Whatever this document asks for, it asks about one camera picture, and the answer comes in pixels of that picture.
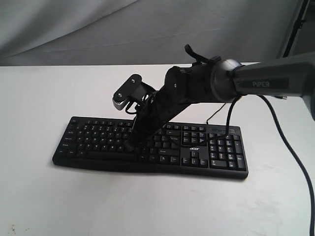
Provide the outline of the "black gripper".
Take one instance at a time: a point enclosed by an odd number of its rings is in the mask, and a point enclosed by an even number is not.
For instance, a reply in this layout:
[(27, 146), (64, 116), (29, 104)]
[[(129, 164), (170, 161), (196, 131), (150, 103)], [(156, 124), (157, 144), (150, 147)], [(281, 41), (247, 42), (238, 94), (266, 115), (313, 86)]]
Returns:
[(166, 123), (190, 105), (186, 99), (178, 103), (161, 95), (160, 92), (150, 95), (145, 106), (137, 111), (129, 139), (124, 140), (126, 150), (135, 151), (139, 144), (160, 131)]

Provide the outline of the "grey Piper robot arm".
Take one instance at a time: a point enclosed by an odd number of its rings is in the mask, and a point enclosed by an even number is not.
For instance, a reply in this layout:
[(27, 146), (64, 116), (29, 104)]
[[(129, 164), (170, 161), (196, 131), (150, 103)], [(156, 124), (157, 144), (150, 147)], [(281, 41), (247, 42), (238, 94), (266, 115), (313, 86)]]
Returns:
[(137, 111), (126, 147), (138, 147), (191, 104), (231, 103), (245, 95), (301, 97), (314, 114), (314, 53), (250, 65), (220, 59), (192, 67), (171, 67), (163, 86)]

